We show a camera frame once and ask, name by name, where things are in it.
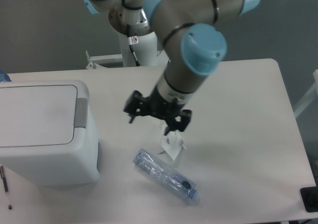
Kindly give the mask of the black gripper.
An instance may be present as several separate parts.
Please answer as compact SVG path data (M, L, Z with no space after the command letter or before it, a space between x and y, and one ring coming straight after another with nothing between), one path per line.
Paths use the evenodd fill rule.
M147 98L143 97L139 91L134 90L127 99L123 111L130 117L129 124L132 124L137 116L146 116L146 111L155 118L165 120L167 127L164 130L164 135L166 136L169 132L184 132L190 123L192 110L181 110L183 106L184 104L178 104L177 101L166 101L155 86Z

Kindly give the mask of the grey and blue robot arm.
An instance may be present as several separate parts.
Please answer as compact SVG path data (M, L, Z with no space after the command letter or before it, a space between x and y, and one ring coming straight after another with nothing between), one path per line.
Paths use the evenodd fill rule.
M186 129L192 112L185 105L227 52L226 40L215 24L256 8L260 1L84 0L92 13L118 6L144 11L169 63L151 94L143 97L135 90L124 111L131 119L152 116L164 120L166 133Z

